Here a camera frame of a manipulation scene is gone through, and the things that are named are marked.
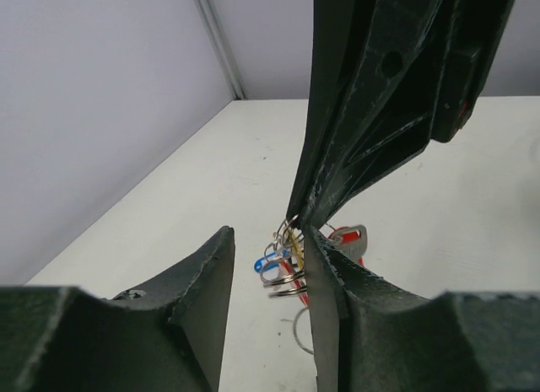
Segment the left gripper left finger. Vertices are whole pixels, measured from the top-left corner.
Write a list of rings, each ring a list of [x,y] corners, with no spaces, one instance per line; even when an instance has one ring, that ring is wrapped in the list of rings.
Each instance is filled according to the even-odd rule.
[[[114,298],[78,287],[3,287],[4,391],[215,391],[235,262],[224,226]]]

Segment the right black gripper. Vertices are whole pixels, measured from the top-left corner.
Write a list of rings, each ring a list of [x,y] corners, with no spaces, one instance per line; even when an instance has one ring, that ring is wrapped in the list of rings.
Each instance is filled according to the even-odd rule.
[[[375,0],[364,49],[323,145],[310,225],[473,113],[515,0]]]

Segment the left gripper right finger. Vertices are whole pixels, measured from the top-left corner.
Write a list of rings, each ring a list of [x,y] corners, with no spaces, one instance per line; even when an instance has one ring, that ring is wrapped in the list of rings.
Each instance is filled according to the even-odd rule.
[[[422,298],[310,231],[310,326],[320,391],[536,391],[537,293]]]

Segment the keyring with yellow handle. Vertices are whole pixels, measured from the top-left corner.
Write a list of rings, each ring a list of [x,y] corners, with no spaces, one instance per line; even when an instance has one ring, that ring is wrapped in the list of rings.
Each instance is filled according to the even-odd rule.
[[[310,301],[305,280],[304,235],[297,223],[297,215],[285,218],[273,233],[273,238],[263,254],[284,249],[291,253],[290,257],[280,258],[281,264],[278,267],[258,274],[270,299],[294,297],[308,308]]]

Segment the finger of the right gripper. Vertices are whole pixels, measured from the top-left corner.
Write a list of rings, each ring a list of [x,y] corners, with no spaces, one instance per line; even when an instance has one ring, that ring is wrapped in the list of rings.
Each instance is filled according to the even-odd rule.
[[[365,46],[375,0],[314,0],[313,47],[305,140],[286,212],[301,214],[323,157],[330,120]]]

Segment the red tagged key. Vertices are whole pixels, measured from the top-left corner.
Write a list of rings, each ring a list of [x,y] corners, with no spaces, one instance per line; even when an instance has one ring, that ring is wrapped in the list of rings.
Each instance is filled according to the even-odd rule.
[[[364,225],[344,226],[334,229],[328,236],[335,248],[352,262],[363,266],[368,247],[367,229]]]

